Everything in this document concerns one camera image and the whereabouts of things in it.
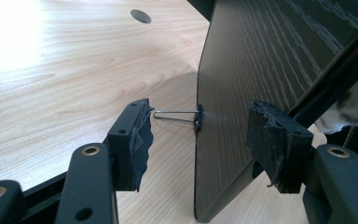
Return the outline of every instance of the wooden desk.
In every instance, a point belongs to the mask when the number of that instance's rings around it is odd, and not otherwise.
[[[185,0],[0,4],[0,180],[26,190],[64,172],[72,152],[101,142],[132,101],[195,109],[208,25]],[[195,223],[192,127],[152,126],[140,193],[117,193],[120,221]],[[268,183],[260,176],[212,223],[305,223],[301,197]]]

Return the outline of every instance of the black panel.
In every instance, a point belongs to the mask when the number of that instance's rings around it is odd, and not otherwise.
[[[253,99],[288,113],[358,36],[358,1],[217,0],[199,70],[195,213],[211,220],[251,181]]]

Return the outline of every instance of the dark textured panel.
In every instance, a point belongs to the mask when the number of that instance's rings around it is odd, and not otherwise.
[[[358,1],[217,0],[199,70],[198,221],[251,181],[250,101],[289,112],[357,33]]]

